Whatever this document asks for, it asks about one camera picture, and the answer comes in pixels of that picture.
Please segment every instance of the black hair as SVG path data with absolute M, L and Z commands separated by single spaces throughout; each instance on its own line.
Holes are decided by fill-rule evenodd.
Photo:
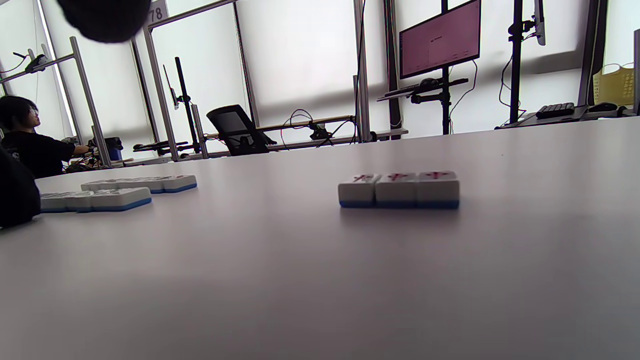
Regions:
M 11 131 L 13 120 L 24 124 L 31 110 L 38 111 L 38 106 L 29 99 L 12 95 L 0 97 L 0 126 Z

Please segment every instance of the monitor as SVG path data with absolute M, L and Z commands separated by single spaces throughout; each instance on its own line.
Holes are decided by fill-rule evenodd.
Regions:
M 169 84 L 169 92 L 171 92 L 171 98 L 173 100 L 173 108 L 178 110 L 180 108 L 180 104 L 178 103 L 178 98 L 175 96 L 175 90 L 171 87 L 171 81 L 169 81 L 169 74 L 166 72 L 166 66 L 162 65 L 164 68 L 164 76 L 166 76 L 166 83 Z
M 538 44 L 544 46 L 547 44 L 547 39 L 545 38 L 545 8 L 543 0 L 536 0 L 536 15 L 534 16 L 534 22 L 536 23 Z
M 480 57 L 481 0 L 471 0 L 400 32 L 400 78 Z

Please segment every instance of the blue tile base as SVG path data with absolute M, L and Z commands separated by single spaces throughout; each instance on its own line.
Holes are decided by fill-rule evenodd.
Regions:
M 185 190 L 189 190 L 189 189 L 194 189 L 197 188 L 198 184 L 191 184 L 191 185 L 187 185 L 184 186 L 182 188 L 177 188 L 177 189 L 164 189 L 164 192 L 166 193 L 179 193 L 179 192 L 183 192 Z
M 62 213 L 69 213 L 70 210 L 66 208 L 65 209 L 41 209 L 40 212 L 43 214 L 62 214 Z
M 381 209 L 413 209 L 415 208 L 415 202 L 378 201 L 376 207 Z
M 340 206 L 349 209 L 369 209 L 374 207 L 371 201 L 340 201 Z
M 125 205 L 125 206 L 106 206 L 104 208 L 94 208 L 93 211 L 114 213 L 114 212 L 131 210 L 133 208 L 137 208 L 138 206 L 142 206 L 150 203 L 151 203 L 151 198 L 148 198 L 148 199 L 132 202 L 131 204 Z
M 419 202 L 418 208 L 420 209 L 458 209 L 460 207 L 460 201 L 428 201 Z

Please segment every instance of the metal pole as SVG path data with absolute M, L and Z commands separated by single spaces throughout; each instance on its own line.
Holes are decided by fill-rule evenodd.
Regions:
M 184 12 L 184 13 L 181 13 L 181 14 L 178 14 L 178 15 L 175 15 L 175 16 L 172 16 L 172 17 L 168 17 L 168 18 L 166 18 L 165 20 L 158 21 L 158 22 L 155 22 L 155 23 L 153 23 L 153 24 L 150 24 L 150 25 L 148 25 L 148 29 L 149 29 L 149 30 L 153 30 L 153 29 L 155 29 L 155 28 L 158 28 L 159 26 L 167 25 L 167 24 L 171 24 L 171 23 L 172 23 L 172 22 L 174 22 L 174 21 L 182 20 L 182 19 L 185 19 L 185 18 L 187 18 L 187 17 L 197 15 L 197 14 L 199 14 L 199 13 L 208 12 L 209 10 L 212 10 L 212 9 L 215 9 L 215 8 L 218 8 L 218 7 L 221 7 L 221 6 L 224 6 L 224 5 L 226 5 L 226 4 L 234 3 L 234 2 L 236 2 L 236 1 L 237 1 L 237 0 L 221 0 L 221 1 L 216 1 L 215 3 L 211 3 L 211 4 L 208 4 L 208 5 L 204 5 L 204 6 L 201 6 L 201 7 L 199 7 L 199 8 L 195 8 L 195 9 L 193 9 L 193 10 L 190 10 L 190 11 L 188 11 L 188 12 Z
M 45 44 L 42 44 L 42 51 L 47 55 L 49 59 L 55 59 L 57 57 L 56 47 L 53 45 L 53 42 L 51 41 L 51 32 L 49 31 L 49 25 L 47 23 L 47 19 L 44 16 L 42 2 L 41 0 L 34 0 L 34 2 L 38 5 L 38 11 L 40 12 L 40 18 L 42 20 L 42 25 L 44 26 L 45 39 L 47 41 L 47 45 L 50 47 L 50 48 L 47 48 Z M 74 126 L 74 130 L 76 131 L 76 138 L 78 140 L 78 143 L 85 144 L 82 136 L 82 132 L 80 131 L 80 125 L 77 119 L 76 111 L 74 109 L 73 102 L 71 101 L 71 96 L 69 95 L 67 82 L 65 80 L 64 75 L 62 74 L 62 71 L 60 71 L 60 65 L 55 65 L 53 67 L 53 70 L 54 70 L 54 77 L 57 77 L 57 80 L 59 82 L 58 86 L 60 86 L 60 84 L 62 86 L 62 89 L 60 89 L 59 87 L 58 88 L 60 89 L 60 92 L 64 96 L 64 98 L 59 99 L 59 101 L 61 101 L 63 105 L 68 109 L 68 116 L 71 120 L 71 123 Z
M 202 150 L 202 158 L 208 159 L 209 152 L 207 151 L 207 139 L 204 136 L 204 131 L 202 130 L 202 121 L 200 121 L 200 113 L 198 112 L 198 105 L 191 105 L 191 112 L 193 113 L 193 122 L 196 126 L 196 131 L 198 132 L 198 142 L 200 143 L 200 150 Z
M 184 102 L 184 109 L 187 111 L 187 121 L 189 122 L 189 130 L 191 131 L 191 139 L 193 140 L 193 150 L 196 154 L 200 153 L 200 146 L 198 144 L 198 136 L 196 135 L 196 129 L 193 125 L 193 116 L 191 116 L 191 107 L 189 103 L 191 98 L 187 94 L 187 84 L 184 81 L 184 73 L 182 72 L 182 64 L 180 58 L 175 58 L 175 67 L 178 69 L 178 79 L 180 80 L 180 89 L 182 90 L 182 102 Z
M 164 130 L 166 131 L 166 138 L 169 142 L 169 150 L 171 151 L 171 159 L 178 162 L 178 148 L 175 144 L 175 135 L 173 134 L 173 128 L 171 126 L 171 118 L 169 117 L 169 107 L 166 104 L 164 98 L 164 91 L 162 89 L 162 77 L 160 76 L 160 69 L 158 68 L 158 59 L 156 55 L 156 49 L 154 47 L 154 39 L 151 37 L 150 30 L 143 29 L 145 34 L 145 41 L 147 43 L 147 51 L 149 52 L 149 60 L 151 62 L 151 70 L 154 75 L 154 83 L 156 84 L 156 92 L 158 100 L 160 100 L 160 110 L 162 111 L 162 118 L 164 121 Z
M 385 38 L 387 45 L 387 85 L 389 92 L 398 89 L 398 72 L 396 63 L 396 0 L 384 0 Z M 389 126 L 391 130 L 402 128 L 400 100 L 389 100 Z M 391 140 L 399 140 L 400 135 L 391 136 Z
M 86 102 L 89 106 L 89 113 L 93 120 L 93 134 L 95 136 L 96 145 L 98 145 L 98 150 L 100 151 L 100 159 L 104 166 L 111 167 L 111 158 L 109 157 L 107 144 L 104 141 L 104 135 L 102 134 L 102 128 L 100 127 L 100 120 L 98 120 L 98 111 L 95 109 L 95 103 L 93 102 L 93 96 L 91 95 L 91 88 L 89 88 L 89 80 L 86 77 L 86 71 L 84 69 L 82 56 L 80 55 L 78 41 L 76 37 L 71 37 L 70 40 L 71 49 L 74 52 L 74 58 L 76 59 L 76 65 L 78 67 L 78 73 L 80 74 L 80 82 L 82 82 L 84 96 L 86 97 Z
M 522 0 L 513 7 L 513 63 L 511 70 L 511 116 L 509 123 L 520 118 L 520 63 L 522 62 Z
M 361 125 L 360 123 L 362 122 L 362 116 L 360 114 L 360 96 L 358 95 L 358 76 L 354 75 L 353 76 L 353 97 L 356 99 L 356 130 L 358 131 L 358 138 L 362 139 L 362 133 L 360 132 L 361 130 Z
M 234 17 L 236 18 L 238 47 L 240 48 L 240 60 L 242 61 L 242 69 L 244 72 L 246 96 L 249 101 L 249 112 L 251 113 L 251 119 L 253 120 L 253 124 L 255 125 L 255 127 L 260 127 L 260 119 L 258 119 L 258 109 L 255 107 L 255 99 L 253 98 L 253 83 L 251 82 L 251 74 L 249 73 L 249 66 L 247 66 L 246 57 L 244 56 L 244 46 L 242 44 L 242 33 L 240 31 L 240 18 L 238 16 L 237 3 L 234 3 Z
M 360 136 L 363 142 L 371 140 L 371 129 L 369 126 L 369 82 L 367 80 L 367 49 L 364 37 L 364 16 L 362 0 L 354 0 L 354 10 L 356 19 L 356 56 L 360 58 L 358 81 L 358 97 L 360 98 Z
M 78 139 L 78 143 L 82 144 L 86 144 L 86 142 L 84 142 L 83 136 L 82 136 L 82 132 L 80 131 L 80 125 L 78 123 L 78 119 L 77 119 L 77 115 L 76 115 L 76 110 L 74 109 L 74 105 L 71 101 L 71 95 L 69 95 L 69 90 L 67 87 L 67 82 L 65 81 L 65 77 L 62 74 L 62 71 L 60 71 L 59 69 L 57 69 L 56 74 L 60 76 L 60 82 L 62 83 L 62 89 L 64 90 L 65 93 L 65 98 L 67 99 L 67 105 L 69 106 L 69 113 L 71 115 L 71 123 L 74 125 L 74 129 L 76 130 L 76 138 Z
M 1 80 L 3 80 L 2 71 L 4 71 L 4 69 L 2 67 L 2 62 L 0 61 L 0 86 L 2 87 L 3 95 L 12 95 L 12 91 L 11 91 L 11 88 L 9 87 L 9 84 L 5 84 L 1 82 Z
M 448 0 L 442 0 L 442 13 L 449 12 Z M 449 106 L 451 105 L 451 93 L 449 92 L 449 67 L 442 68 L 442 134 L 449 135 L 451 126 L 449 118 Z
M 46 63 L 46 64 L 44 64 L 44 65 L 41 65 L 41 66 L 38 66 L 38 67 L 34 68 L 34 69 L 33 69 L 33 72 L 36 72 L 36 71 L 39 71 L 39 70 L 46 69 L 47 67 L 50 67 L 50 66 L 55 65 L 55 64 L 59 64 L 59 63 L 61 63 L 61 62 L 67 61 L 67 60 L 71 60 L 71 59 L 73 59 L 73 58 L 74 58 L 74 55 L 73 55 L 73 54 L 63 56 L 63 57 L 61 57 L 60 59 L 55 59 L 55 60 L 50 61 L 50 62 L 48 62 L 48 63 Z M 4 83 L 6 83 L 7 81 L 11 81 L 11 80 L 14 80 L 14 79 L 20 78 L 20 77 L 25 76 L 25 75 L 27 75 L 27 74 L 32 74 L 33 72 L 26 72 L 26 71 L 19 72 L 18 74 L 11 75 L 11 76 L 8 76 L 7 78 L 4 78 L 4 79 L 0 80 L 0 84 L 4 84 Z
M 154 116 L 153 109 L 151 108 L 151 100 L 149 98 L 149 89 L 147 88 L 147 82 L 145 81 L 145 71 L 140 61 L 140 52 L 138 51 L 138 45 L 134 39 L 129 41 L 131 44 L 131 53 L 133 54 L 133 60 L 136 62 L 136 70 L 138 71 L 138 81 L 140 82 L 140 89 L 142 90 L 142 98 L 145 101 L 145 107 L 147 108 L 147 120 L 151 125 L 151 132 L 154 135 L 154 142 L 160 141 L 158 135 L 158 126 L 156 124 L 156 118 Z

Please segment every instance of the person's arm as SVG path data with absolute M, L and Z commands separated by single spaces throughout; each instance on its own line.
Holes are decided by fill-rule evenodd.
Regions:
M 71 160 L 71 157 L 76 154 L 76 149 L 78 148 L 72 143 L 61 142 L 44 135 L 39 135 L 38 137 L 34 138 L 33 142 L 33 145 L 39 151 L 46 152 L 47 154 L 55 157 L 60 161 Z M 88 148 L 86 146 L 79 147 L 81 148 L 80 150 L 86 149 L 88 151 Z
M 91 151 L 91 148 L 89 148 L 89 146 L 78 145 L 74 150 L 74 156 L 86 154 L 87 152 L 90 152 L 90 151 Z

